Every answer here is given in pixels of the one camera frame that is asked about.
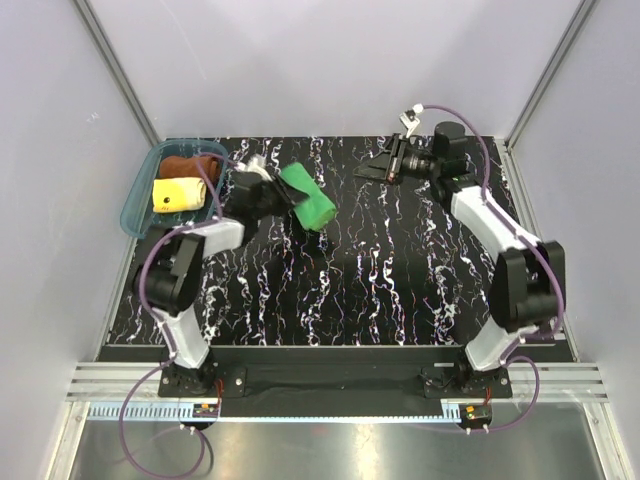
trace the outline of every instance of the robotic arm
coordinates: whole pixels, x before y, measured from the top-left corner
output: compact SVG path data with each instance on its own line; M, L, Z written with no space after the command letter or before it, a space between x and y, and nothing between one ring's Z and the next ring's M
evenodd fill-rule
M406 135L394 135L389 148L356 169L372 180L397 183L403 175L428 179L433 199L480 240L495 264L489 290L490 317L465 347L458 384L465 385L497 371L526 335L557 315L558 297L535 248L551 267L564 302L564 250L557 242L542 242L511 218L469 172L465 127L439 123L429 147L417 144L412 133L422 105L400 115Z

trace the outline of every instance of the teal plastic bin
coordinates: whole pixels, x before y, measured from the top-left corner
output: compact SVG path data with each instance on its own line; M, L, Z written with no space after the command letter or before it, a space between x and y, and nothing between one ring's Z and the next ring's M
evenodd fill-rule
M199 222L214 215L215 205L211 195L207 195L205 206L200 210L179 213L154 213L153 211L151 192L160 162L171 155L194 157L203 153L217 153L229 157L229 152L218 142L192 138L167 140L151 149L133 182L120 214L120 226L127 235L144 238L149 227L154 224L178 226L187 222Z

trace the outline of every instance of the yellow sponge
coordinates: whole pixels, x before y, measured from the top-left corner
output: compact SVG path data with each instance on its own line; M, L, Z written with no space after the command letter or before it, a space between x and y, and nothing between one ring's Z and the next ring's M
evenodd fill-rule
M204 206L206 186L201 178L167 178L153 182L153 211L156 213L198 210Z

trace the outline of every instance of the black marble tabletop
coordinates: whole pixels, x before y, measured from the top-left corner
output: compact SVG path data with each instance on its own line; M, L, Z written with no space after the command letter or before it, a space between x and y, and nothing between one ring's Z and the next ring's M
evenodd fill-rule
M272 172L301 162L338 207L321 233L266 218L245 247L207 258L196 313L211 345L466 343L487 318L493 267L480 243L434 204L428 182L354 177L385 137L218 139L235 161L254 153ZM515 216L492 138L490 186ZM468 154L483 174L475 139ZM163 343L124 292L107 343Z

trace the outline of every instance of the metal floor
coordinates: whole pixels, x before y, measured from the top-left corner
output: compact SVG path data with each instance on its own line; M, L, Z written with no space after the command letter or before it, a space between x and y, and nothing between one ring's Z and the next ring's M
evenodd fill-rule
M513 405L494 407L498 425L515 418ZM130 449L157 474L188 470L200 451L195 438L174 432L149 439L170 423L129 422ZM579 405L539 404L512 430L468 437L449 425L230 424L205 431L215 452L199 479L604 479ZM89 421L72 479L143 478L126 461L116 422Z

